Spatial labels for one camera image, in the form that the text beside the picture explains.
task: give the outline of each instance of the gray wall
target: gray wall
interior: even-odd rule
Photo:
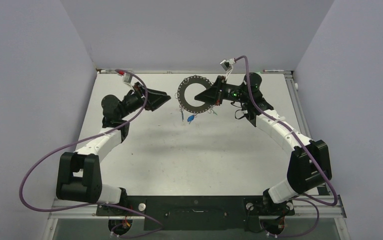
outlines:
[[[294,76],[352,239],[383,239],[383,1],[335,0]]]
[[[239,55],[294,70],[333,0],[61,2],[98,68],[221,72]]]
[[[78,137],[95,79],[93,63],[59,0],[0,1],[0,240],[37,240],[48,213],[18,198],[26,171]],[[31,175],[25,196],[49,208],[58,157]]]

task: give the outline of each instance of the black ring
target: black ring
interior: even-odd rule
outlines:
[[[184,80],[178,86],[178,90],[177,90],[178,102],[181,105],[181,107],[189,113],[192,113],[192,114],[204,113],[211,108],[211,105],[209,103],[204,103],[201,106],[192,106],[186,101],[186,97],[184,96],[184,93],[186,92],[187,87],[192,84],[200,84],[204,86],[206,89],[212,86],[212,83],[206,77],[203,77],[203,76],[194,75],[194,76],[189,76],[187,78],[184,78]]]

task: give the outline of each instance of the white table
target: white table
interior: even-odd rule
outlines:
[[[191,124],[186,122],[191,113],[184,112],[182,122],[174,95],[180,82],[192,75],[138,75],[148,88],[167,92],[171,100],[131,123],[125,142],[101,163],[104,184],[125,188],[131,196],[240,196],[261,195],[286,177],[290,156],[245,118],[236,120],[238,108],[228,101],[215,107],[217,115],[199,114]],[[197,75],[214,82],[218,74]],[[243,76],[232,74],[228,83],[239,85]],[[284,75],[261,77],[265,99],[299,129]],[[95,135],[102,127],[104,96],[113,94],[122,100],[128,90],[117,74],[98,74],[79,138]],[[190,86],[186,95],[199,90],[204,88]],[[314,188],[308,193],[317,195],[318,191]]]

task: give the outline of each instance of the metal frame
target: metal frame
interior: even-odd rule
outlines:
[[[97,69],[99,74],[116,74],[114,69]],[[223,74],[224,72],[216,72],[216,71],[136,71],[137,74]],[[236,71],[236,73],[244,74],[244,71]],[[305,115],[303,113],[302,105],[298,97],[298,91],[295,86],[295,81],[293,79],[293,75],[291,71],[284,71],[284,72],[261,72],[261,74],[284,74],[286,85],[290,94],[291,102],[293,105],[294,112],[296,114],[297,122],[300,128],[300,131],[305,134],[308,137],[311,137],[311,133],[305,118]],[[317,198],[332,202],[333,197],[330,195],[325,196],[318,196]],[[346,226],[345,218],[346,213],[345,209],[342,204],[342,200],[339,196],[339,201],[336,206],[326,206],[323,204],[320,204],[318,202],[314,202],[315,205],[319,209],[319,215],[320,218],[334,218],[337,232],[339,234],[339,237],[341,240],[350,240],[351,237],[349,235],[348,228]],[[77,205],[77,202],[72,201],[65,201],[65,200],[59,200],[55,199],[53,202],[52,208],[57,209],[61,207],[67,207],[67,206],[74,206]],[[303,201],[295,201],[294,203],[294,210],[295,215],[288,216],[288,218],[315,218],[317,215],[317,212],[315,211],[315,208],[310,205],[309,203],[303,202]],[[53,239],[55,229],[58,223],[58,219],[123,219],[125,216],[97,216],[96,215],[96,208],[97,205],[88,205],[84,207],[64,210],[64,211],[56,211],[51,212],[49,214],[48,222],[46,224],[46,228],[43,234],[44,240],[51,240]],[[269,219],[269,218],[275,218],[273,217],[267,217],[267,216],[260,216],[260,219]],[[144,219],[144,217],[141,216],[127,216],[127,219]]]

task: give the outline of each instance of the purple cable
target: purple cable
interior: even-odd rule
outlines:
[[[155,229],[155,230],[152,230],[152,231],[148,231],[148,232],[141,233],[141,234],[134,235],[134,236],[122,236],[122,235],[120,235],[119,238],[122,238],[122,239],[133,239],[133,238],[143,237],[143,236],[146,236],[146,235],[149,235],[149,234],[152,234],[152,233],[156,233],[156,232],[158,232],[158,231],[161,231],[162,228],[163,228],[163,225],[162,225],[162,223],[161,223],[160,221],[154,219],[154,218],[151,217],[151,216],[148,216],[148,215],[146,215],[146,214],[143,214],[143,213],[141,213],[141,212],[139,212],[139,211],[135,211],[135,210],[129,209],[129,208],[127,208],[127,207],[118,206],[118,205],[115,205],[115,204],[109,204],[109,203],[106,203],[106,204],[104,204],[104,205],[106,205],[106,206],[108,206],[108,207],[112,207],[112,208],[122,209],[122,210],[128,211],[128,212],[133,213],[133,214],[137,214],[137,215],[139,215],[139,216],[142,216],[142,217],[145,217],[145,218],[147,218],[147,219],[149,219],[149,220],[152,220],[153,222],[155,222],[155,223],[157,223],[157,224],[160,225],[160,228]],[[112,233],[115,231],[115,229],[117,229],[117,228],[120,227],[121,225],[122,225],[122,223],[120,223],[120,224],[118,224],[118,225],[112,227],[112,229],[110,230],[110,233],[112,234]]]
[[[302,237],[304,235],[309,234],[310,232],[312,232],[317,227],[318,222],[320,221],[320,211],[318,210],[317,205],[315,205],[313,202],[305,200],[305,199],[293,199],[293,201],[302,201],[302,202],[307,202],[307,203],[311,204],[315,208],[315,210],[316,210],[316,220],[315,220],[315,223],[313,224],[313,226],[310,229],[308,229],[308,230],[306,230],[306,231],[304,231],[302,233],[292,234],[292,235],[275,235],[275,234],[272,234],[272,233],[268,232],[267,230],[265,230],[265,232],[267,232],[270,236],[273,236],[273,237],[277,236],[277,238],[296,238],[296,237]]]
[[[25,199],[24,199],[24,194],[23,194],[23,190],[24,190],[24,185],[25,185],[25,182],[27,181],[27,178],[30,176],[30,174],[33,172],[33,170],[39,165],[41,164],[45,159],[47,159],[48,157],[50,157],[51,155],[63,150],[63,149],[66,149],[66,148],[69,148],[69,147],[72,147],[72,146],[75,146],[77,144],[80,144],[80,143],[83,143],[85,141],[88,141],[88,140],[92,140],[92,139],[95,139],[95,138],[98,138],[98,137],[101,137],[103,135],[106,135],[106,134],[109,134],[115,130],[118,130],[120,128],[122,128],[124,125],[130,123],[131,121],[133,121],[134,119],[137,118],[137,116],[139,114],[142,113],[142,111],[145,109],[145,106],[148,102],[148,88],[146,87],[146,84],[143,82],[143,80],[140,79],[140,77],[138,77],[137,75],[135,75],[134,73],[130,72],[130,71],[127,71],[127,70],[120,70],[120,69],[116,69],[115,70],[116,72],[119,72],[119,71],[123,71],[127,74],[130,74],[132,76],[134,76],[144,87],[144,103],[143,103],[143,106],[141,106],[140,110],[137,112],[136,115],[134,115],[130,120],[124,122],[123,124],[111,129],[111,130],[108,130],[106,131],[105,133],[100,133],[100,134],[97,134],[97,135],[94,135],[94,136],[90,136],[90,137],[87,137],[87,138],[84,138],[84,139],[81,139],[79,141],[76,141],[76,142],[72,142],[70,144],[67,144],[65,146],[61,146],[59,148],[56,148],[55,150],[47,153],[46,155],[44,155],[40,160],[38,160],[25,174],[25,176],[23,177],[22,179],[22,182],[20,183],[20,186],[19,186],[19,199],[20,201],[22,202],[22,204],[33,210],[33,211],[36,211],[36,212],[43,212],[43,213],[50,213],[50,212],[57,212],[57,211],[63,211],[63,210],[68,210],[68,209],[75,209],[75,208],[79,208],[79,207],[84,207],[84,206],[89,206],[89,205],[93,205],[95,203],[83,203],[83,204],[78,204],[78,205],[74,205],[74,206],[67,206],[67,207],[61,207],[61,208],[57,208],[57,209],[42,209],[42,208],[37,208],[37,207],[34,207],[34,206],[31,206],[30,204],[28,204]]]
[[[249,96],[250,96],[250,101],[252,102],[253,106],[263,115],[265,115],[267,118],[271,119],[272,121],[275,121],[276,119],[270,115],[268,115],[267,113],[265,113],[262,109],[259,108],[259,106],[256,104],[255,100],[254,100],[254,96],[252,94],[252,90],[251,90],[251,79],[250,79],[250,76],[249,76],[249,62],[248,62],[248,57],[243,55],[243,56],[239,56],[238,58],[234,58],[234,61],[238,61],[240,59],[244,59],[244,63],[246,65],[246,82],[247,82],[247,90],[249,92]],[[337,193],[336,193],[336,190],[335,188],[333,187],[332,183],[329,181],[329,179],[327,178],[327,176],[324,174],[323,170],[321,169],[320,165],[318,164],[318,162],[315,160],[314,156],[312,156],[312,154],[310,153],[310,151],[307,149],[307,147],[304,145],[304,143],[299,139],[298,135],[287,125],[285,124],[284,122],[282,121],[278,121],[279,124],[281,124],[283,127],[285,127],[287,130],[289,130],[291,132],[291,134],[293,135],[293,137],[296,139],[296,141],[300,144],[300,146],[302,147],[302,149],[305,151],[305,153],[309,156],[309,158],[311,159],[312,163],[315,165],[316,169],[318,170],[319,174],[321,174],[322,178],[324,179],[325,183],[327,183],[328,187],[330,187],[330,190],[331,190],[331,193],[333,194],[333,197],[334,197],[334,201],[333,202],[326,202],[326,201],[323,201],[323,200],[319,200],[313,196],[310,196],[306,193],[303,193],[302,195],[320,203],[320,204],[324,204],[324,205],[327,205],[327,206],[335,206],[337,205],[338,203],[338,196],[337,196]]]

